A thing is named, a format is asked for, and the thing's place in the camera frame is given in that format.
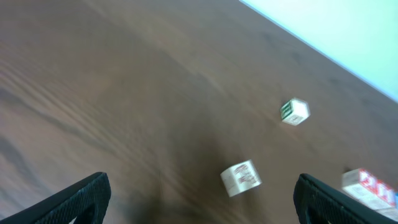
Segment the white block yellow picture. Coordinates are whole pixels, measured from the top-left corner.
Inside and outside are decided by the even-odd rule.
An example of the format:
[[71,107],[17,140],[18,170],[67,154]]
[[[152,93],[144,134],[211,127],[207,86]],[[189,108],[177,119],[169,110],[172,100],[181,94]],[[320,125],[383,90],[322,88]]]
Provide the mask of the white block yellow picture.
[[229,197],[241,194],[262,184],[252,160],[233,165],[220,174]]

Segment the red letter A block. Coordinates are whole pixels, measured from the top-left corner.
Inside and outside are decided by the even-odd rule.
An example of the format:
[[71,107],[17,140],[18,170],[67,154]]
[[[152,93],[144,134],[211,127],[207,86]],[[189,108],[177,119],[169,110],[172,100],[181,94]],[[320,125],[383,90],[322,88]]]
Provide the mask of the red letter A block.
[[366,169],[342,175],[342,190],[372,210],[396,207],[395,191]]

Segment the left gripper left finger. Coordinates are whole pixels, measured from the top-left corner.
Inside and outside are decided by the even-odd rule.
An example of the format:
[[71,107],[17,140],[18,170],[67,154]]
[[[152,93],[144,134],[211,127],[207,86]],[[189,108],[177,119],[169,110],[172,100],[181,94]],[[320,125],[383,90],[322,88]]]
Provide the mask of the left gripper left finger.
[[110,198],[107,173],[96,172],[1,224],[102,224]]

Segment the red letter I block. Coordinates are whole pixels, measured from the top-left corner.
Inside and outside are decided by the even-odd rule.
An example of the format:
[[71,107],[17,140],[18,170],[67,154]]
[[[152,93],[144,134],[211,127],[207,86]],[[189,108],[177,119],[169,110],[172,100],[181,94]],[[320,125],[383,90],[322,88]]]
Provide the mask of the red letter I block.
[[395,205],[391,208],[377,210],[377,213],[380,213],[381,215],[384,215],[385,217],[390,218],[395,222],[398,222],[397,202],[395,202]]

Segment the plain white wooden block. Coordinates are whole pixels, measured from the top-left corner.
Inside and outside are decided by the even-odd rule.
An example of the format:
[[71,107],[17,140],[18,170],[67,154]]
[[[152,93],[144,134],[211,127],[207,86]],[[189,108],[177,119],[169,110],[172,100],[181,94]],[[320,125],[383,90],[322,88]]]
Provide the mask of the plain white wooden block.
[[310,108],[306,101],[292,98],[280,108],[283,123],[297,126],[310,116]]

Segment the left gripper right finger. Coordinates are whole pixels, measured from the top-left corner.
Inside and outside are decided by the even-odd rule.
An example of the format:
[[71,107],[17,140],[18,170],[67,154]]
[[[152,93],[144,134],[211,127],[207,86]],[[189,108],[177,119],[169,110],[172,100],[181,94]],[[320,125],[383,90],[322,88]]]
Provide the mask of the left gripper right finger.
[[309,174],[300,174],[294,188],[300,224],[397,224]]

